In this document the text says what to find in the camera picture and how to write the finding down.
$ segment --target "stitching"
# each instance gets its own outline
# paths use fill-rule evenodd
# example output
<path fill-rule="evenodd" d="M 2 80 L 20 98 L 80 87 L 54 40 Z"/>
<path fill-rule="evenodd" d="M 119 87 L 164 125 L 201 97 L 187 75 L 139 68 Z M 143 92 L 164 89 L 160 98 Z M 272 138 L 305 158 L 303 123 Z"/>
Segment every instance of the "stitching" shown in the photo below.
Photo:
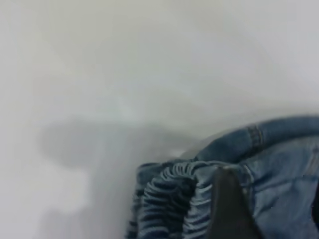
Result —
<path fill-rule="evenodd" d="M 253 182 L 254 182 L 254 176 L 252 175 L 250 169 L 248 168 L 247 165 L 243 165 L 244 170 L 249 176 L 249 186 L 247 187 L 249 193 L 248 193 L 248 200 L 249 200 L 249 205 L 250 205 L 250 211 L 254 212 L 256 208 L 256 192 L 253 187 Z"/>
<path fill-rule="evenodd" d="M 308 163 L 306 167 L 306 171 L 305 171 L 306 175 L 316 174 L 316 171 L 318 170 L 318 167 L 319 167 L 319 149 L 317 145 L 315 145 L 312 152 L 313 153 L 311 155 L 310 162 Z"/>
<path fill-rule="evenodd" d="M 261 147 L 263 147 L 263 144 L 264 144 L 263 134 L 262 134 L 261 130 L 259 129 L 258 125 L 255 125 L 255 127 L 256 127 L 256 130 L 259 133 L 259 138 L 260 138 L 259 144 L 260 144 Z"/>

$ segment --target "white background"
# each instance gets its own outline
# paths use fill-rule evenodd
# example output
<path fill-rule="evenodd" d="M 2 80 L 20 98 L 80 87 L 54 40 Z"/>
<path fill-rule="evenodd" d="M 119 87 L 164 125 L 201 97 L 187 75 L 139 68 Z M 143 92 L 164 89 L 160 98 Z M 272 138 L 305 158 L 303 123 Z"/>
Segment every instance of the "white background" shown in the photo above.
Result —
<path fill-rule="evenodd" d="M 317 0 L 0 0 L 0 238 L 120 239 L 135 168 L 319 110 Z"/>

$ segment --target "jeans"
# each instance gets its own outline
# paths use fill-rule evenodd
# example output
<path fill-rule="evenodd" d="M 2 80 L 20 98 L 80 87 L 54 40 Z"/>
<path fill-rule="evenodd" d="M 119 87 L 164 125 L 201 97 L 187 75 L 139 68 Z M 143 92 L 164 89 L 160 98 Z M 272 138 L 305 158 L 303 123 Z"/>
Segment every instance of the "jeans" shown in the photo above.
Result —
<path fill-rule="evenodd" d="M 277 119 L 214 140 L 193 160 L 142 165 L 128 239 L 203 239 L 214 171 L 232 169 L 267 239 L 317 239 L 319 117 Z"/>

